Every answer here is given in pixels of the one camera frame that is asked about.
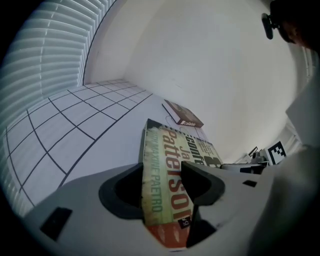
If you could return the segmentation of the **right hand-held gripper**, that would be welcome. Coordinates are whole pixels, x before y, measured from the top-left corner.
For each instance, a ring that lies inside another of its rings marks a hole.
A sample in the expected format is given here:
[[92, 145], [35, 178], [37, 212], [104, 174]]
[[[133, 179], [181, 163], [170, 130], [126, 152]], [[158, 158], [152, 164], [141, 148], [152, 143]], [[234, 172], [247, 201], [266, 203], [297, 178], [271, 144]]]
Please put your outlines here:
[[237, 173], [261, 175], [266, 167], [279, 164], [285, 157], [285, 149], [279, 140], [271, 146], [254, 152], [251, 157], [251, 163], [222, 164], [220, 169]]

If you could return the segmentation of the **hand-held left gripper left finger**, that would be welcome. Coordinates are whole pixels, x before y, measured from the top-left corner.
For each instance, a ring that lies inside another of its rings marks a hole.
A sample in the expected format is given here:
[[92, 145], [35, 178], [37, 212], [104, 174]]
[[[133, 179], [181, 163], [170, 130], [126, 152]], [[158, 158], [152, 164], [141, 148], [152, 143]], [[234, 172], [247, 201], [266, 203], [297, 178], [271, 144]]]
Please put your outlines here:
[[167, 256], [143, 222], [142, 172], [138, 163], [69, 181], [24, 223], [55, 256]]

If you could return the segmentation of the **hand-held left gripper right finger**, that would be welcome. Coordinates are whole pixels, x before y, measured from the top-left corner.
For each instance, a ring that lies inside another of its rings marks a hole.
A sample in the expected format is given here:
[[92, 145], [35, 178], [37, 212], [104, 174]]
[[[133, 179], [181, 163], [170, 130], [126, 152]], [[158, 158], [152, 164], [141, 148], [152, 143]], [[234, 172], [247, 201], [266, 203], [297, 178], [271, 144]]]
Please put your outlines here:
[[246, 256], [263, 211], [256, 174], [184, 162], [182, 184], [193, 202], [183, 256]]

